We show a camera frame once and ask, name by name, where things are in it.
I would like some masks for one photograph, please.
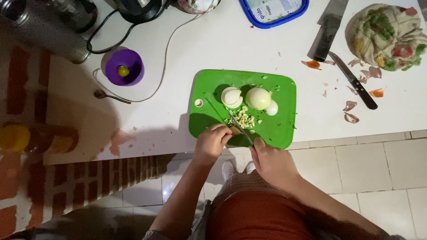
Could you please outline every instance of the spoon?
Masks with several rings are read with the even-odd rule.
[[[124,102],[124,103],[127,103],[127,104],[131,104],[131,102],[129,102],[129,101],[126,101],[126,100],[123,100],[123,99],[121,99],[121,98],[118,98],[118,97],[115,97],[115,96],[112,96],[112,95],[108,95],[108,94],[106,94],[106,93],[104,92],[104,90],[102,90],[102,89],[96,89],[96,90],[94,91],[94,96],[95,96],[97,99],[102,99],[102,98],[110,97],[110,98],[112,98],[112,99],[116,99],[117,101],[121,101],[121,102]]]

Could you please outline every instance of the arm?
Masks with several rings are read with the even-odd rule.
[[[150,227],[170,239],[187,239],[191,233],[200,191],[232,131],[216,124],[198,138],[194,158]]]
[[[343,240],[376,240],[389,236],[383,229],[302,178],[288,151],[271,147],[257,138],[251,153],[261,177],[295,200],[305,211],[309,224]]]

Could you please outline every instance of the white countertop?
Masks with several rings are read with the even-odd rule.
[[[413,6],[419,10],[417,0],[377,2]],[[95,3],[100,11],[99,24],[112,9],[103,0]],[[163,83],[151,99],[141,103],[128,105],[93,97],[98,87],[92,79],[92,71],[100,67],[102,55],[92,54],[80,65],[52,57],[47,123],[77,128],[80,140],[76,149],[68,154],[46,155],[45,164],[193,151],[196,139],[188,131],[188,102],[193,79],[203,69],[246,70],[292,78],[297,86],[298,112],[294,142],[427,129],[424,111],[427,55],[424,55],[421,66],[407,72],[383,70],[382,79],[368,80],[365,85],[368,91],[385,88],[384,97],[375,99],[377,110],[367,109],[362,100],[348,90],[346,85],[350,84],[337,66],[322,64],[322,71],[319,71],[300,62],[310,61],[307,53],[327,3],[328,0],[312,0],[301,17],[272,29],[257,29],[250,28],[238,1],[222,1],[212,12],[176,31],[169,45]],[[345,26],[355,13],[370,4],[370,0],[348,2],[331,47],[331,51],[344,62],[354,58],[345,41]],[[193,17],[169,7],[155,21],[135,27],[122,46],[141,55],[145,76],[133,87],[112,84],[108,87],[132,100],[151,95],[161,79],[164,51],[170,35]],[[421,24],[427,32],[425,22]],[[129,25],[118,13],[113,15],[93,40],[93,48],[98,50],[116,43]],[[359,76],[361,69],[367,67],[355,66],[352,71]],[[105,77],[100,80],[108,84]],[[325,89],[328,92],[326,98],[321,95]],[[342,109],[347,100],[359,103],[350,112],[360,118],[357,124],[344,120]],[[109,151],[111,135],[116,129],[133,137],[119,146],[119,156]]]

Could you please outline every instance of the blue plastic container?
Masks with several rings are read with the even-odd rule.
[[[248,20],[267,29],[287,23],[305,13],[309,0],[239,0]]]

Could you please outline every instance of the person's left hand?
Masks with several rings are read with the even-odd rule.
[[[199,135],[194,151],[194,159],[202,163],[214,164],[233,132],[224,124],[215,124]]]

